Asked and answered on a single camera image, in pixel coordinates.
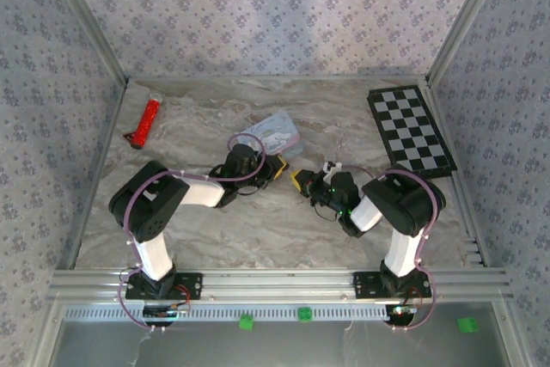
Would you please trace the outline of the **aluminium frame post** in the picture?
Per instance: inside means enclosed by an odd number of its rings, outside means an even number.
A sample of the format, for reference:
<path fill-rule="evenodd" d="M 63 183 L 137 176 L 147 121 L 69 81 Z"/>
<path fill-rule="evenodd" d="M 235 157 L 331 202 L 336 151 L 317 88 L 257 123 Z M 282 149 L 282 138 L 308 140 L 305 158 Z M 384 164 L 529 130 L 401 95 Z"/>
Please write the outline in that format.
<path fill-rule="evenodd" d="M 89 37 L 90 42 L 95 50 L 100 55 L 103 64 L 107 71 L 116 81 L 116 83 L 124 88 L 127 85 L 127 79 L 122 69 L 113 48 L 103 31 L 99 21 L 96 19 L 94 12 L 89 7 L 86 0 L 67 0 L 72 8 L 76 18 L 80 22 L 84 32 Z"/>
<path fill-rule="evenodd" d="M 486 0 L 464 1 L 448 35 L 426 74 L 426 81 L 430 87 L 437 85 L 442 78 L 485 1 Z"/>

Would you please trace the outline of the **aluminium front rail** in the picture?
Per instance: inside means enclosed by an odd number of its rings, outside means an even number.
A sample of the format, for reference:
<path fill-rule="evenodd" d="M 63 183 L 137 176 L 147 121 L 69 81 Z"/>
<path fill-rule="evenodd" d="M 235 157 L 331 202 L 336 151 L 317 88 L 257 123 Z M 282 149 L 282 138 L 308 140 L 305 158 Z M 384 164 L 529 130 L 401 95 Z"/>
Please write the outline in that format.
<path fill-rule="evenodd" d="M 213 269 L 202 271 L 200 304 L 354 303 L 352 270 Z M 439 303 L 508 301 L 513 298 L 501 268 L 432 269 L 433 298 Z M 46 300 L 61 303 L 114 303 L 119 272 L 56 271 Z"/>

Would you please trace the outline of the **red glitter tube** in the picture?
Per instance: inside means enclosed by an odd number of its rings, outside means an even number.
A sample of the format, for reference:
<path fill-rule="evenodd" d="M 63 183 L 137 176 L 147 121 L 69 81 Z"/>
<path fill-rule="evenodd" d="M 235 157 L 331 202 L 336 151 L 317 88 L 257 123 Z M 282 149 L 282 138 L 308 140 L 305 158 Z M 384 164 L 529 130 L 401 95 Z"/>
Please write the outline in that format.
<path fill-rule="evenodd" d="M 133 149 L 141 150 L 145 146 L 161 104 L 162 97 L 159 94 L 151 93 L 136 130 L 123 135 Z"/>

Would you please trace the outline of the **clear plastic bag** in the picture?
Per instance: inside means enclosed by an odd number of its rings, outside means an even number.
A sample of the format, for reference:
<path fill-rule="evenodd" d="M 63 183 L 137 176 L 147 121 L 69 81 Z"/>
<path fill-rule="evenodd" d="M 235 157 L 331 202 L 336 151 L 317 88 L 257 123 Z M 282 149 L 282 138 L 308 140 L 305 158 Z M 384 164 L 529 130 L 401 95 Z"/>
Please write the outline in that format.
<path fill-rule="evenodd" d="M 247 144 L 257 151 L 261 149 L 258 140 L 262 142 L 267 155 L 281 155 L 284 159 L 298 156 L 305 149 L 296 126 L 285 111 L 263 119 L 236 138 L 239 144 Z"/>

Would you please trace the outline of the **black and white chessboard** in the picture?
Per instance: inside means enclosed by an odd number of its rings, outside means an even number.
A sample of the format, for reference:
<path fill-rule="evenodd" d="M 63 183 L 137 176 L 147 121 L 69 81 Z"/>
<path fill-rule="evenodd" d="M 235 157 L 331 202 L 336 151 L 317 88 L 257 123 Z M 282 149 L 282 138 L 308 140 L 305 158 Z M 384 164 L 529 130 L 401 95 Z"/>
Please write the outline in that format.
<path fill-rule="evenodd" d="M 391 164 L 424 179 L 449 177 L 457 170 L 419 86 L 372 89 L 367 102 Z"/>

